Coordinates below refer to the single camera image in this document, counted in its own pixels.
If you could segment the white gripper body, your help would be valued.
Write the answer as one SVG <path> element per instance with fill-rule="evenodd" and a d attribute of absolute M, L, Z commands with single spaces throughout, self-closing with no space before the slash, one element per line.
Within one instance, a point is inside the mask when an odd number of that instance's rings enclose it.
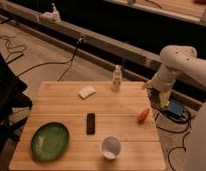
<path fill-rule="evenodd" d="M 169 68 L 160 68 L 151 79 L 153 87 L 158 91 L 169 91 L 177 78 L 177 72 Z"/>

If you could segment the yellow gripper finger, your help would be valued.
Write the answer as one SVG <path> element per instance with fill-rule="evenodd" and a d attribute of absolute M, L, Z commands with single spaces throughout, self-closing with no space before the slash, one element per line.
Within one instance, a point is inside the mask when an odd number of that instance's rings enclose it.
<path fill-rule="evenodd" d="M 162 107 L 165 107 L 168 105 L 168 100 L 170 98 L 170 94 L 171 94 L 170 91 L 166 91 L 166 92 L 161 91 L 159 93 L 160 104 Z"/>
<path fill-rule="evenodd" d="M 149 89 L 149 88 L 150 89 L 153 88 L 153 82 L 151 80 L 149 80 L 146 83 L 144 83 L 141 89 L 144 90 L 144 89 Z"/>

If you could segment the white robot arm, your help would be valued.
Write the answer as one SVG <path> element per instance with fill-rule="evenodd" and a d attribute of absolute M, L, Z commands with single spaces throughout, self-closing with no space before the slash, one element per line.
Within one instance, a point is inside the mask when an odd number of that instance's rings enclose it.
<path fill-rule="evenodd" d="M 168 104 L 170 91 L 180 73 L 206 88 L 206 60 L 197 57 L 194 47 L 165 46 L 160 52 L 160 60 L 160 68 L 144 87 L 159 92 L 161 107 Z M 183 171 L 206 171 L 206 101 L 196 115 Z"/>

